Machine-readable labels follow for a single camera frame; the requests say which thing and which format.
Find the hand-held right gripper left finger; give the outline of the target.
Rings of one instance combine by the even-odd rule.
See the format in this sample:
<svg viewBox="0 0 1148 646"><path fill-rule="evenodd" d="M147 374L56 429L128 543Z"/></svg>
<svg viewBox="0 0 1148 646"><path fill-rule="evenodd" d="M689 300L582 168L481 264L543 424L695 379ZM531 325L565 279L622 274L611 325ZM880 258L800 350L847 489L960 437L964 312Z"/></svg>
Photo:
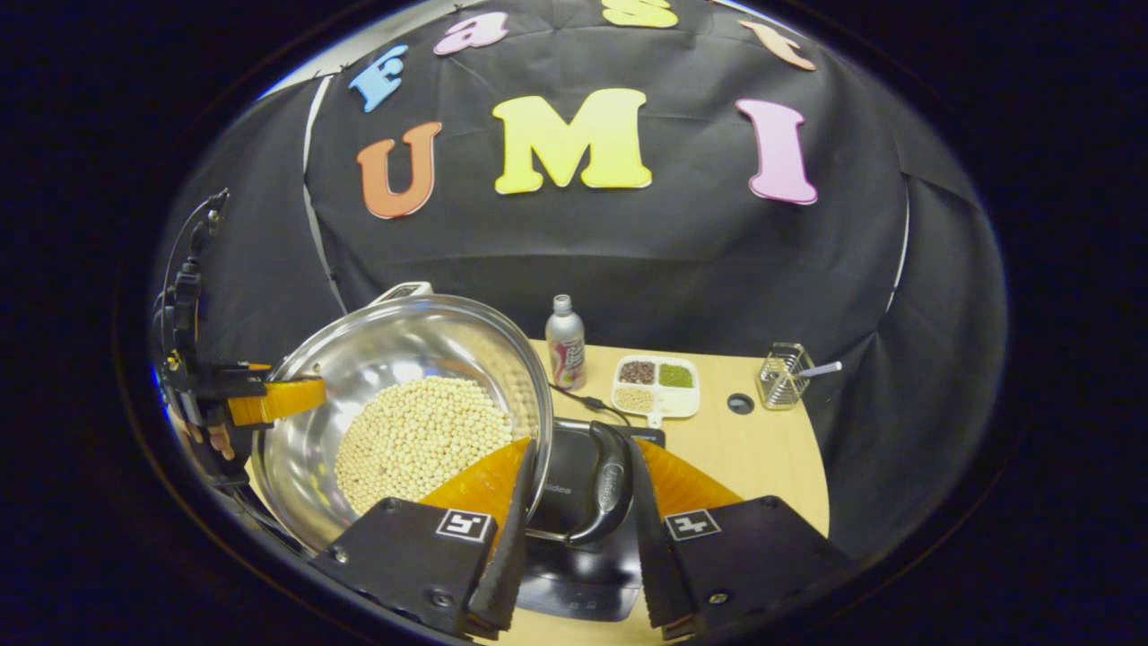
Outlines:
<svg viewBox="0 0 1148 646"><path fill-rule="evenodd" d="M316 570L437 635L496 641L511 628L525 571L537 442L514 441L473 473L507 485L472 511L385 498L313 557Z"/></svg>

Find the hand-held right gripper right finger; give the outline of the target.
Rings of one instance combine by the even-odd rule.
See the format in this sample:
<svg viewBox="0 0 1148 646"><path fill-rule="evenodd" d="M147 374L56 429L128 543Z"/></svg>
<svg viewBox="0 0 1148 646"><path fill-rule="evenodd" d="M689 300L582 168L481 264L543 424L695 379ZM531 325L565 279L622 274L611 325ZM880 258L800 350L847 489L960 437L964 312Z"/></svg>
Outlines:
<svg viewBox="0 0 1148 646"><path fill-rule="evenodd" d="M677 457L631 443L634 520L649 625L668 641L792 631L856 565L779 496L680 504ZM674 478L673 487L665 487Z"/></svg>

